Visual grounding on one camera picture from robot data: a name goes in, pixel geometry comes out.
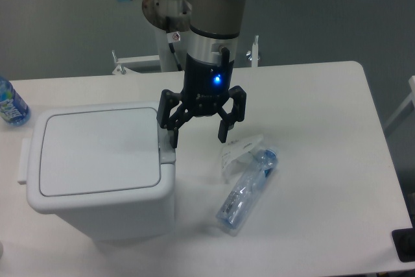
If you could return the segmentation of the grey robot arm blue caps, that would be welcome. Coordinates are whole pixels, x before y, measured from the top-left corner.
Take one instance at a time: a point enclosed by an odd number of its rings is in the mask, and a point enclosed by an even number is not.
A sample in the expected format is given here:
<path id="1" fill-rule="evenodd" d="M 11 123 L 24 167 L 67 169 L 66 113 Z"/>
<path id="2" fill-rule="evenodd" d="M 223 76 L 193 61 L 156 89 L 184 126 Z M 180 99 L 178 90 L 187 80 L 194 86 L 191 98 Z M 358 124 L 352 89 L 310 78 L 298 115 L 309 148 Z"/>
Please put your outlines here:
<path id="1" fill-rule="evenodd" d="M 218 139 L 224 143 L 245 115 L 246 92 L 230 82 L 246 0 L 184 1 L 191 9 L 184 86 L 179 93 L 162 91 L 157 121 L 176 148 L 183 124 L 192 117 L 218 114 Z"/>

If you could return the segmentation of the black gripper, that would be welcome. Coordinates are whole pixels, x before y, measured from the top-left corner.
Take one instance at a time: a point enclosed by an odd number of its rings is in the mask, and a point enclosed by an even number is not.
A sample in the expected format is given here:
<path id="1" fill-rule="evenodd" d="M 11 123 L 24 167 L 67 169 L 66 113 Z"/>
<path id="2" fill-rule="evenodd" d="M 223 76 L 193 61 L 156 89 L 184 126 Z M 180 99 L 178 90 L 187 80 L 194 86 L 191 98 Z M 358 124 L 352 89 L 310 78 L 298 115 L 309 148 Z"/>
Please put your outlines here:
<path id="1" fill-rule="evenodd" d="M 186 56 L 184 86 L 181 93 L 164 89 L 161 92 L 157 122 L 169 134 L 172 148 L 178 146 L 179 128 L 195 117 L 219 114 L 221 117 L 218 139 L 225 143 L 228 131 L 236 122 L 244 121 L 246 92 L 240 86 L 230 89 L 233 62 L 230 53 L 222 53 L 218 64 L 199 61 Z M 223 106 L 233 100 L 230 113 Z"/>

